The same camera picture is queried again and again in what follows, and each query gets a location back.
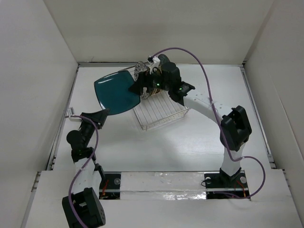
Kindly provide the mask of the blue floral white plate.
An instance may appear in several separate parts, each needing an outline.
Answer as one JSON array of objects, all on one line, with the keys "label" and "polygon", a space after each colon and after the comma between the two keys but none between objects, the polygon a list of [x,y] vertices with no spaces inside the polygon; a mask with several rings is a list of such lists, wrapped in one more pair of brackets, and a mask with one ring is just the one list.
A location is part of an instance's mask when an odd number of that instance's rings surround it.
[{"label": "blue floral white plate", "polygon": [[[137,81],[139,78],[139,73],[145,72],[147,70],[149,70],[149,68],[146,66],[146,64],[144,62],[142,62],[142,61],[137,62],[137,64],[135,65],[135,68],[134,68],[134,80]],[[149,96],[150,96],[149,89],[144,87],[141,92],[141,96],[140,96],[141,99],[146,100],[146,99],[148,99]]]}]

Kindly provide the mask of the square teal plate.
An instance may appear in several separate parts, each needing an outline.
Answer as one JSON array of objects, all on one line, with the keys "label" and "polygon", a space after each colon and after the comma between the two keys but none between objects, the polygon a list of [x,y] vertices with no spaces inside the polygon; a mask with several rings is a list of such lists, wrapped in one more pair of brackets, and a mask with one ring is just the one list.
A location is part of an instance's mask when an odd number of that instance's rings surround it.
[{"label": "square teal plate", "polygon": [[127,70],[106,75],[94,82],[94,89],[101,108],[109,109],[109,115],[127,112],[140,103],[140,96],[129,91],[134,84]]}]

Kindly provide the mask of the brown gold patterned plate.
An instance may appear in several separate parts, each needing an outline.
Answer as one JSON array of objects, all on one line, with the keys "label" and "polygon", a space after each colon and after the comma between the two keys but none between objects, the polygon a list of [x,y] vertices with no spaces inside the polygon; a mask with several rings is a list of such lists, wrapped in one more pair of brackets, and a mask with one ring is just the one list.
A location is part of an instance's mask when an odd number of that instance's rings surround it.
[{"label": "brown gold patterned plate", "polygon": [[150,92],[150,95],[156,95],[158,93],[161,93],[163,91],[163,89],[157,89],[157,88],[154,88],[151,92]]}]

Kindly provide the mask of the round teal plate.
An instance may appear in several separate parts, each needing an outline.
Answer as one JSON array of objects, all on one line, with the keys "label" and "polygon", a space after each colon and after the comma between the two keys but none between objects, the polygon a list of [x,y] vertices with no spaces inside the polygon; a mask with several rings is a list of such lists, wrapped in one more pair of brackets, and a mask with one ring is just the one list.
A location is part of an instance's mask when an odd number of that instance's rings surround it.
[{"label": "round teal plate", "polygon": [[160,60],[160,65],[170,62],[169,58],[165,54],[159,54],[158,59]]}]

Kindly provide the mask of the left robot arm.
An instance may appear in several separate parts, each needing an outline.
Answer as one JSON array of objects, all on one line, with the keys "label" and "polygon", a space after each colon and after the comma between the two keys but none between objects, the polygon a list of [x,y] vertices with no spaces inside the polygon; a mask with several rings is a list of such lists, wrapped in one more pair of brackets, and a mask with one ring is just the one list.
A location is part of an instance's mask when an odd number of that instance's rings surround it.
[{"label": "left robot arm", "polygon": [[98,130],[102,129],[109,109],[95,113],[81,113],[69,118],[79,118],[78,130],[67,134],[75,176],[62,207],[70,228],[99,228],[106,224],[105,211],[99,200],[99,188],[106,182],[104,170],[96,162],[95,151],[99,142]]}]

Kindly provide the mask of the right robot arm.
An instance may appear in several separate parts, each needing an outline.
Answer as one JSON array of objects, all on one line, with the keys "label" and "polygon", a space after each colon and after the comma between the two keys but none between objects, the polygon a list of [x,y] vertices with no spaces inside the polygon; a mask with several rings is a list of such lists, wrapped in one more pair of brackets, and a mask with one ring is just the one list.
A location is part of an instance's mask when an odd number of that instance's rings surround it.
[{"label": "right robot arm", "polygon": [[135,83],[129,91],[147,99],[157,90],[166,91],[171,100],[193,109],[219,125],[220,141],[224,146],[224,159],[219,181],[230,187],[237,181],[245,143],[252,133],[245,109],[216,104],[212,96],[202,95],[195,86],[182,81],[179,68],[173,62],[147,66],[138,62],[134,70]]}]

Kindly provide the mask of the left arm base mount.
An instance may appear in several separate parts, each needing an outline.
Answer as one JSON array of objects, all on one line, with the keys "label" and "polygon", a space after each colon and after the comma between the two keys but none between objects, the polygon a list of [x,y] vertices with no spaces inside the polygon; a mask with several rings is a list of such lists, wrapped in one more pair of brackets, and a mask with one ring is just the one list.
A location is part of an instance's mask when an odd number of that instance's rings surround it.
[{"label": "left arm base mount", "polygon": [[100,200],[119,200],[121,172],[105,172],[105,179],[99,187]]}]

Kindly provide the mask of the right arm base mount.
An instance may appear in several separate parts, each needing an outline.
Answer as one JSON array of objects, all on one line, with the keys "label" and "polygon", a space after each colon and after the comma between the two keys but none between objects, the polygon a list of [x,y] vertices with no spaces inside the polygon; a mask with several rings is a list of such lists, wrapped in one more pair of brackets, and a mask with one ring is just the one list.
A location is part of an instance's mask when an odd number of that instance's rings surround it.
[{"label": "right arm base mount", "polygon": [[232,177],[222,170],[204,173],[201,186],[205,187],[207,199],[237,199],[249,196],[245,172],[239,171]]}]

